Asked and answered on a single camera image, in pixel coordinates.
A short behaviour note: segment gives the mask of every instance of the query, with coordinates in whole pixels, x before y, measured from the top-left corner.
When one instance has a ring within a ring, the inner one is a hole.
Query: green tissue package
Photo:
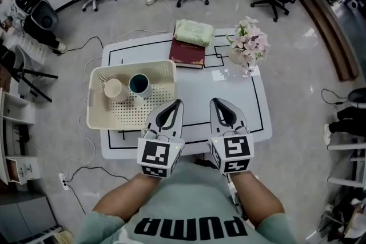
[[[208,47],[213,42],[214,31],[213,26],[206,23],[180,19],[176,23],[174,37],[181,42]]]

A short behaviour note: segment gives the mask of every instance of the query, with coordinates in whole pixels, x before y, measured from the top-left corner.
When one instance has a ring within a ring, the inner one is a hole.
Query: book cover
[[[205,47],[172,39],[169,59],[178,67],[202,69],[205,62]]]

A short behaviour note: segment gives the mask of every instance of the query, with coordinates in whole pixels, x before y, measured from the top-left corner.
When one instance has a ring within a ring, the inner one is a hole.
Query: power plug
[[[65,182],[65,176],[62,173],[59,173],[58,174],[58,177],[59,177],[59,180],[61,181],[61,184],[62,184],[63,189],[64,190],[68,190],[69,187],[68,187],[68,185]]]

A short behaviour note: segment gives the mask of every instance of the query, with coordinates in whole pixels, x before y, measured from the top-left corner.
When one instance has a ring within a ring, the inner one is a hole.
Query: white cup
[[[153,88],[151,87],[150,80],[145,74],[135,74],[130,78],[128,83],[132,93],[139,95],[143,98],[149,98],[153,94]]]
[[[112,78],[105,83],[104,93],[108,98],[114,99],[116,102],[121,103],[127,100],[129,90],[119,80]]]

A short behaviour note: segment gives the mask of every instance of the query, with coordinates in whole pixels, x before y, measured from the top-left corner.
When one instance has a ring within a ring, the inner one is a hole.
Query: beige plastic basket
[[[153,88],[150,98],[141,98],[130,91],[125,102],[118,103],[104,94],[104,84],[117,78],[128,86],[130,78],[145,74]],[[98,67],[90,75],[86,123],[91,129],[140,130],[149,113],[157,106],[174,99],[176,64],[171,60]]]

